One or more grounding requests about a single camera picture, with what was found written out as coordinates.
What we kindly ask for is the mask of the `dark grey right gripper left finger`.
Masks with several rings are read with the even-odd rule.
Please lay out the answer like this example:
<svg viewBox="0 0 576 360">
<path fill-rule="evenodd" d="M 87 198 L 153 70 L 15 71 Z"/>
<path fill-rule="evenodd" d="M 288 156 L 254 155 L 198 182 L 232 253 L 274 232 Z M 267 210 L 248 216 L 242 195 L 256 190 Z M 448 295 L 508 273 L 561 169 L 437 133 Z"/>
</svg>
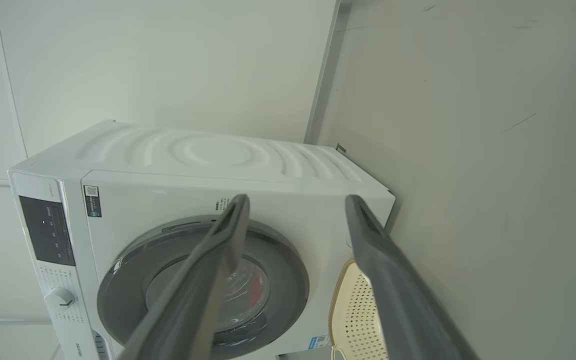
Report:
<svg viewBox="0 0 576 360">
<path fill-rule="evenodd" d="M 138 325 L 119 360 L 210 360 L 224 282 L 242 259 L 249 216 L 249 196 L 234 196 Z"/>
</svg>

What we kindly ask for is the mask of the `red and white garment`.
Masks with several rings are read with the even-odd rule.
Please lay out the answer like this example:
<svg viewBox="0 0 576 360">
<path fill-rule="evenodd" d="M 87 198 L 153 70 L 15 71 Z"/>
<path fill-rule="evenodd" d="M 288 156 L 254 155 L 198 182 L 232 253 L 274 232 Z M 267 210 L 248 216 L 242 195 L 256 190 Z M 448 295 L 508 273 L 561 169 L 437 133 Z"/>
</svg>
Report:
<svg viewBox="0 0 576 360">
<path fill-rule="evenodd" d="M 247 304 L 250 313 L 260 312 L 268 301 L 270 285 L 263 272 L 252 275 L 247 282 Z"/>
</svg>

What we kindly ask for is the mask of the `black washing machine control panel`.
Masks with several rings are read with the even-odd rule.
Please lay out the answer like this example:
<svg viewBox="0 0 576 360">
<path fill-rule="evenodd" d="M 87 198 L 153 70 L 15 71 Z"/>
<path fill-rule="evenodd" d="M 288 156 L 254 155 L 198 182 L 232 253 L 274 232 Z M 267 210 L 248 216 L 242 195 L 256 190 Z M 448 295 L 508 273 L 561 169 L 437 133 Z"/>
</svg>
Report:
<svg viewBox="0 0 576 360">
<path fill-rule="evenodd" d="M 25 196 L 19 196 L 19 200 L 35 258 L 76 266 L 62 203 Z"/>
</svg>

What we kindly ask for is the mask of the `white front-load washing machine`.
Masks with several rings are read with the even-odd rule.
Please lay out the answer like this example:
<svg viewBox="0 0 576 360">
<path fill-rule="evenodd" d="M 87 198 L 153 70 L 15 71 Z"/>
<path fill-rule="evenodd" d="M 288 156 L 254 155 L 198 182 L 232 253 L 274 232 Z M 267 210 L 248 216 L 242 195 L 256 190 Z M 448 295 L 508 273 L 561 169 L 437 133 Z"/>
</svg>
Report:
<svg viewBox="0 0 576 360">
<path fill-rule="evenodd" d="M 103 121 L 7 172 L 30 257 L 45 296 L 75 296 L 49 312 L 66 360 L 116 360 L 124 350 L 103 326 L 98 291 L 137 237 L 178 219 L 215 215 L 247 194 L 250 221 L 283 235 L 304 264 L 310 291 L 279 338 L 234 359 L 276 360 L 329 335 L 329 312 L 352 258 L 345 199 L 363 198 L 385 225 L 396 198 L 386 185 L 330 146 Z M 83 185 L 99 188 L 100 218 L 89 217 Z M 75 266 L 38 260 L 19 197 L 62 203 Z"/>
</svg>

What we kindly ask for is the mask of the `white round control knob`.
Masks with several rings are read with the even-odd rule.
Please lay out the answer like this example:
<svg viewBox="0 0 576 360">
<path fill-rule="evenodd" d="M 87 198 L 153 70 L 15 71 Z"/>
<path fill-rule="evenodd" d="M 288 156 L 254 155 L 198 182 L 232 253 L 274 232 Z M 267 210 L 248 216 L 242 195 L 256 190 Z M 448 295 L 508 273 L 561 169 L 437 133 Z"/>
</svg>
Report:
<svg viewBox="0 0 576 360">
<path fill-rule="evenodd" d="M 46 307 L 50 312 L 66 312 L 76 301 L 75 295 L 63 287 L 53 287 L 43 297 Z"/>
</svg>

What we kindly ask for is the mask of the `black QR code sticker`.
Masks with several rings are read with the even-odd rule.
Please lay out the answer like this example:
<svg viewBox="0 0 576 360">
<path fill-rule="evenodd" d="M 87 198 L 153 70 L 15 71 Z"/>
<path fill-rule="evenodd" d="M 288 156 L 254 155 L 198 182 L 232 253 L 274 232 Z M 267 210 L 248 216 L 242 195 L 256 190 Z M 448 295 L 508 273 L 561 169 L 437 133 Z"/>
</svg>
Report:
<svg viewBox="0 0 576 360">
<path fill-rule="evenodd" d="M 83 185 L 84 200 L 88 217 L 101 218 L 101 198 L 98 186 Z"/>
</svg>

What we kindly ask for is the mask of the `black-rimmed glass washer door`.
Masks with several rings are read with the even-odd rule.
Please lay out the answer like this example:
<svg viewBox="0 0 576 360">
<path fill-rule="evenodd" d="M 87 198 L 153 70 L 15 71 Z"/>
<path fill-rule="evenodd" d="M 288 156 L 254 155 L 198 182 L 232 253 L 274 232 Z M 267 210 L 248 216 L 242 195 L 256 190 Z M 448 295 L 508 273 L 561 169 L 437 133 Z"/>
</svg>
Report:
<svg viewBox="0 0 576 360">
<path fill-rule="evenodd" d="M 115 341 L 128 342 L 215 221 L 216 215 L 176 219 L 140 235 L 122 251 L 97 294 L 98 316 Z M 270 292 L 255 314 L 247 283 L 258 272 L 266 275 Z M 309 291 L 307 270 L 294 246 L 274 228 L 250 220 L 241 260 L 224 281 L 210 360 L 230 360 L 274 342 L 302 314 Z"/>
</svg>

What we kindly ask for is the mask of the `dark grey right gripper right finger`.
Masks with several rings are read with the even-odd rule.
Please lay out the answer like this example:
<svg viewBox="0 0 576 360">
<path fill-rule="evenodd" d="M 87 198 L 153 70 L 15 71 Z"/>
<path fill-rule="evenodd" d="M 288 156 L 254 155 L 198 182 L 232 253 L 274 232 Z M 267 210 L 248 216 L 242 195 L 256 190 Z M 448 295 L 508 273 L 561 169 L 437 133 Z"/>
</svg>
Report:
<svg viewBox="0 0 576 360">
<path fill-rule="evenodd" d="M 391 360 L 480 360 L 366 201 L 348 195 L 345 214 L 354 259 L 370 281 Z"/>
</svg>

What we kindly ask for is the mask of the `cream perforated laundry basket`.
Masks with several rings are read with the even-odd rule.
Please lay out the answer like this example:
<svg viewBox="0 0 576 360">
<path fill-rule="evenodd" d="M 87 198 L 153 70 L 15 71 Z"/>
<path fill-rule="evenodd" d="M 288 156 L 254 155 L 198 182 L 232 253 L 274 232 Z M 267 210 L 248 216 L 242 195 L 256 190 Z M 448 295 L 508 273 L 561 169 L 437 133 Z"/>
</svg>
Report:
<svg viewBox="0 0 576 360">
<path fill-rule="evenodd" d="M 336 284 L 328 330 L 330 360 L 389 360 L 373 288 L 354 259 Z"/>
</svg>

